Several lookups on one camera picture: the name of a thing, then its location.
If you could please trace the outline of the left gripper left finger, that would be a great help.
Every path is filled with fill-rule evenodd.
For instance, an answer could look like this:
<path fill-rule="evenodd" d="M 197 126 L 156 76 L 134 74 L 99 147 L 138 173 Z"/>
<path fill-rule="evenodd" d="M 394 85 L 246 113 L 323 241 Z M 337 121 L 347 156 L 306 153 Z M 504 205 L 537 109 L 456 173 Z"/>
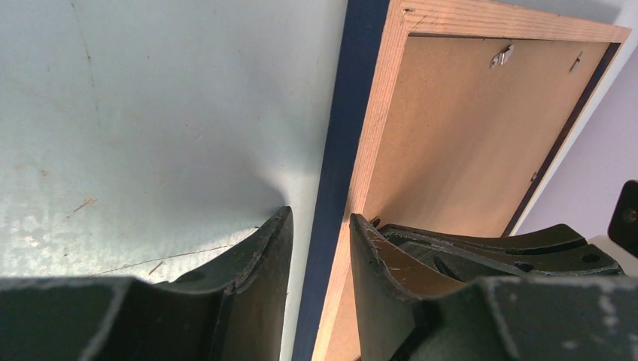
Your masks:
<path fill-rule="evenodd" d="M 3 360 L 277 360 L 293 212 L 175 281 L 4 278 Z"/>

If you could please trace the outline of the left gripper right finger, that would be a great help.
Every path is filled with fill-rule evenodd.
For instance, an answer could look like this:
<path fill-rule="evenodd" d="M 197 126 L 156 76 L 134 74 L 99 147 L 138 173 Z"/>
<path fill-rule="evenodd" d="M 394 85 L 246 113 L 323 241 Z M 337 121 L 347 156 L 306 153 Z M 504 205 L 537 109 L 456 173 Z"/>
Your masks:
<path fill-rule="evenodd" d="M 509 275 L 456 281 L 352 214 L 364 360 L 635 360 L 637 279 Z"/>

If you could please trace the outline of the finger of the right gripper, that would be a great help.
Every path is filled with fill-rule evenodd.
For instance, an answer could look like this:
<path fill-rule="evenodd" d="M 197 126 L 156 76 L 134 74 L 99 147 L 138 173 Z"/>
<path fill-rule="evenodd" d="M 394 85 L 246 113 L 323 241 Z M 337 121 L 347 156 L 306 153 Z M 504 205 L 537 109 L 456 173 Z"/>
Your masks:
<path fill-rule="evenodd" d="M 519 235 L 506 233 L 449 234 L 391 223 L 381 227 L 379 232 L 397 246 L 408 241 L 422 244 L 439 242 L 455 247 L 472 247 L 509 255 L 559 253 L 588 245 L 584 236 L 565 224 Z"/>
<path fill-rule="evenodd" d="M 472 247 L 454 247 L 407 238 L 390 243 L 420 263 L 461 282 L 509 275 L 531 276 L 620 276 L 619 263 L 594 245 L 545 254 L 514 255 Z"/>

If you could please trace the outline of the brown cardboard backing board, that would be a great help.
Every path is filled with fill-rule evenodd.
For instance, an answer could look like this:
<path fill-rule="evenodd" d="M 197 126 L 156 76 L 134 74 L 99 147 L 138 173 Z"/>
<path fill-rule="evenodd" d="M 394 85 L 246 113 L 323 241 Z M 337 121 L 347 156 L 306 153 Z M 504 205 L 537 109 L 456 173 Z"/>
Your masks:
<path fill-rule="evenodd" d="M 511 235 L 508 223 L 606 49 L 409 36 L 357 214 L 375 228 Z M 362 360 L 351 264 L 327 359 Z"/>

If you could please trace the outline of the wooden picture frame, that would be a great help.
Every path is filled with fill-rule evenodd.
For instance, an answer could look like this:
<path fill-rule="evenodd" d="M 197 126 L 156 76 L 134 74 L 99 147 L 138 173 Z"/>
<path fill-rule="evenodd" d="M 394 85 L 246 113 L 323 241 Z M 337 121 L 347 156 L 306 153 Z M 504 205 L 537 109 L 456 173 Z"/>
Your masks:
<path fill-rule="evenodd" d="M 573 115 L 543 160 L 506 232 L 517 231 L 637 45 L 637 5 L 612 23 L 532 2 L 350 1 L 336 72 L 299 317 L 289 360 L 322 360 L 336 321 L 350 255 L 348 218 L 363 210 L 407 37 L 596 41 L 607 44 Z"/>

